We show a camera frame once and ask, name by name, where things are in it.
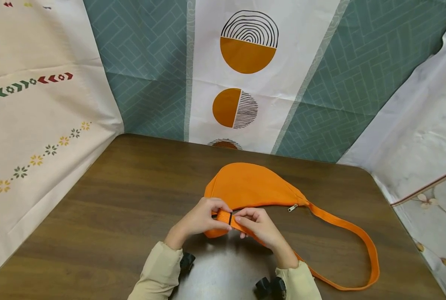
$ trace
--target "person's left hand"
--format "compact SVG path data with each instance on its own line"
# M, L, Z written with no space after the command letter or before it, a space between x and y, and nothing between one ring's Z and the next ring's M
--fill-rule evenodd
M232 209L222 199L201 198L198 204L171 228L164 243L171 249L178 250L181 249L184 241L193 234L213 229L230 231L232 229L230 225L216 221L211 217L211 212L217 212L219 209L232 212Z

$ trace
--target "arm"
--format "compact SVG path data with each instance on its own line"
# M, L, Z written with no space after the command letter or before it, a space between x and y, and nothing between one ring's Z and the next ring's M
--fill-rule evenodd
M179 262L185 240L193 234L207 230L232 229L228 224L211 218L211 212L217 212L219 209L232 212L221 199L201 198L198 204L171 228L164 243L157 243L151 250L140 280L128 300L167 300L179 284Z
M286 285L286 300L321 300L318 287L305 262L295 253L263 208L245 208L235 214L236 222L251 230L276 257L276 275Z

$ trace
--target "black line drawing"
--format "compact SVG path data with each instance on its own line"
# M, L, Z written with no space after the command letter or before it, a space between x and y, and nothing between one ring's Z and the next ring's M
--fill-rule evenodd
M222 37L277 48L279 30L270 16L255 10L240 10L226 22Z
M237 142L230 139L215 139L209 142L208 145L221 148L238 149L238 150L243 149Z
M233 128L244 128L251 124L258 115L258 104L247 92L241 91L238 109L234 118Z

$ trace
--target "hand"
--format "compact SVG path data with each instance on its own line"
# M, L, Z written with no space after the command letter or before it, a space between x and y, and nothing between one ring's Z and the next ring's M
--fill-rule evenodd
M236 222L249 230L271 249L276 256L278 268L297 268L298 258L263 208L247 207L235 214ZM247 235L242 232L239 237Z
M178 250L184 241L193 234L204 233L212 229L230 231L232 227L224 222L216 221L211 212L219 209L232 212L232 209L219 198L201 198L198 204L191 209L168 233L164 243L171 249Z

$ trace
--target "person's right hand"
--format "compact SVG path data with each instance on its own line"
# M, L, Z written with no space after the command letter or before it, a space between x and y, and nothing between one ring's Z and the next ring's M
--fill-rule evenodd
M271 249L280 269L297 268L298 258L264 208L247 207L235 214L236 222L249 230Z
M251 230L271 250L285 241L264 208L247 207L237 212L235 217L237 223ZM240 236L243 239L247 235L242 232Z

